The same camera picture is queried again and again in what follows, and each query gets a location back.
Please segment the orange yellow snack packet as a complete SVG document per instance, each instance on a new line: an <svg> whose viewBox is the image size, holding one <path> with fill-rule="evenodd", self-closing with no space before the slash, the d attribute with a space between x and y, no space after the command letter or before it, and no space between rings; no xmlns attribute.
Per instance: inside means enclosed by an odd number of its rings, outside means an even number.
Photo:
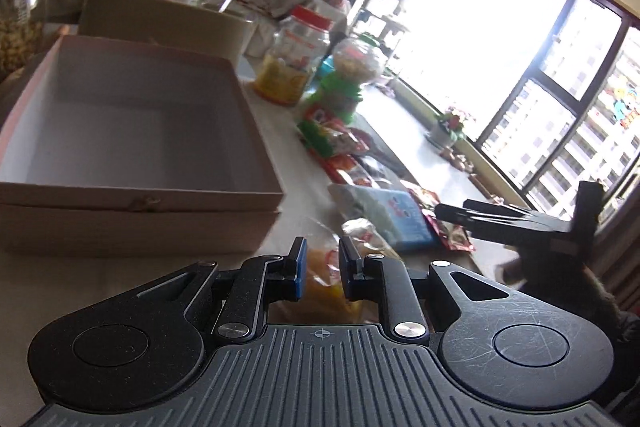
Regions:
<svg viewBox="0 0 640 427"><path fill-rule="evenodd" d="M311 221L307 237L307 269L304 295L297 303L278 301L269 306L269 321L281 324L359 324L378 321L378 307L370 301L352 303L344 296L338 266L338 235L317 221ZM364 218L347 220L342 232L358 253L400 256Z"/></svg>

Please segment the light blue snack packet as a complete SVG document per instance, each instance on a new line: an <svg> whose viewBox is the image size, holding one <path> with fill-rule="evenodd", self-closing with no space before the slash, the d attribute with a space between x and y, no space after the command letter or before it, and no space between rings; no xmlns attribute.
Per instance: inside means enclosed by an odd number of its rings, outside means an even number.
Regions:
<svg viewBox="0 0 640 427"><path fill-rule="evenodd" d="M348 184L331 184L328 191L346 220L367 219L398 253L440 245L439 236L406 191Z"/></svg>

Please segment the green red snack packet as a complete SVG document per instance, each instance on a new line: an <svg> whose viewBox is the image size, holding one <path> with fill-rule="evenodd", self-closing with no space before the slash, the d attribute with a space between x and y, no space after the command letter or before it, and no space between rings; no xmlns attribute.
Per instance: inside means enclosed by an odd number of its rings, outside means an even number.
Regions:
<svg viewBox="0 0 640 427"><path fill-rule="evenodd" d="M311 104L297 124L305 142L323 159L338 155L361 155L369 150L355 132L318 103Z"/></svg>

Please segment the small potted flower plant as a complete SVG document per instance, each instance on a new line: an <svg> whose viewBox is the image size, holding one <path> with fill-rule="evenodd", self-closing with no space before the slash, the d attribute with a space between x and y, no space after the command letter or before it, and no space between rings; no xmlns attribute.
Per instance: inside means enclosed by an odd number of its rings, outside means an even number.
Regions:
<svg viewBox="0 0 640 427"><path fill-rule="evenodd" d="M453 146L464 137L467 119L462 110L449 107L444 113L436 116L435 124L427 133L426 139L440 148Z"/></svg>

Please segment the green candy dispenser jar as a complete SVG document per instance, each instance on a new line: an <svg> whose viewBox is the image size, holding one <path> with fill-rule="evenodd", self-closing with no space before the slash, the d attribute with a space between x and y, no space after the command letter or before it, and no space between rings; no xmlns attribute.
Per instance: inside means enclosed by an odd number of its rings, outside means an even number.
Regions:
<svg viewBox="0 0 640 427"><path fill-rule="evenodd" d="M306 98L304 115L315 121L338 119L350 124L366 84L381 79L386 56L369 36L345 38L329 56L332 68Z"/></svg>

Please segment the pink cardboard box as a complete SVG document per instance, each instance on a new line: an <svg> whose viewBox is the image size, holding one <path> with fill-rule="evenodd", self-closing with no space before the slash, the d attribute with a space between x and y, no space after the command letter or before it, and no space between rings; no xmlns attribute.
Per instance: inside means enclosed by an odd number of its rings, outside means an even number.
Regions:
<svg viewBox="0 0 640 427"><path fill-rule="evenodd" d="M232 64L65 37L1 128L1 247L14 255L254 253L283 191Z"/></svg>

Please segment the red lid plastic jar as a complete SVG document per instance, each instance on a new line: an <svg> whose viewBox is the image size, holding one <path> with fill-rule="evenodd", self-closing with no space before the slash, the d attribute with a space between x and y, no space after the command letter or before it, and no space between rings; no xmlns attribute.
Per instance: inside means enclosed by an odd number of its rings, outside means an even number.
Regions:
<svg viewBox="0 0 640 427"><path fill-rule="evenodd" d="M272 103L295 106L326 54L332 25L329 18L297 5L264 55L255 92Z"/></svg>

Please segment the beige tissue box organizer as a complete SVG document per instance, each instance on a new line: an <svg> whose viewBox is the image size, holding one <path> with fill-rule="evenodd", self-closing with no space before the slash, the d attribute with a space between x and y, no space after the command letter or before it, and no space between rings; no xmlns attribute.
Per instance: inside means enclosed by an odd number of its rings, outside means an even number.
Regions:
<svg viewBox="0 0 640 427"><path fill-rule="evenodd" d="M155 43L235 64L254 24L244 17L171 0L85 0L78 34Z"/></svg>

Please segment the large glass cookie jar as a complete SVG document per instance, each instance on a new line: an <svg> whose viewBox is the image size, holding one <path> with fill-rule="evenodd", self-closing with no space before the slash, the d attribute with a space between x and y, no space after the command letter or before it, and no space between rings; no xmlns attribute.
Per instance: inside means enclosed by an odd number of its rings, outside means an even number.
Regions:
<svg viewBox="0 0 640 427"><path fill-rule="evenodd" d="M37 52L48 18L48 0L1 0L1 78L22 68Z"/></svg>

